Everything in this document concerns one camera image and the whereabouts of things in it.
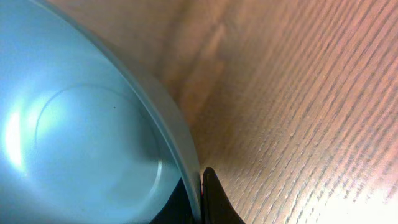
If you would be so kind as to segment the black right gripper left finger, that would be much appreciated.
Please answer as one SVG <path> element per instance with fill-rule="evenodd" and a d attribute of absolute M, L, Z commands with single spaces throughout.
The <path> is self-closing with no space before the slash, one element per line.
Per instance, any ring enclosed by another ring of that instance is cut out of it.
<path fill-rule="evenodd" d="M 193 224 L 194 219 L 183 180 L 180 179 L 163 209 L 150 224 Z"/>

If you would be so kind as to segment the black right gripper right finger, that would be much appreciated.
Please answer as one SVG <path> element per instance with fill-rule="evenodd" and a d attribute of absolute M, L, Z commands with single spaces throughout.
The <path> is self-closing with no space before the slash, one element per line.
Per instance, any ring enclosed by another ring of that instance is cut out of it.
<path fill-rule="evenodd" d="M 205 224 L 244 224 L 211 167 L 203 173 L 202 217 Z"/>

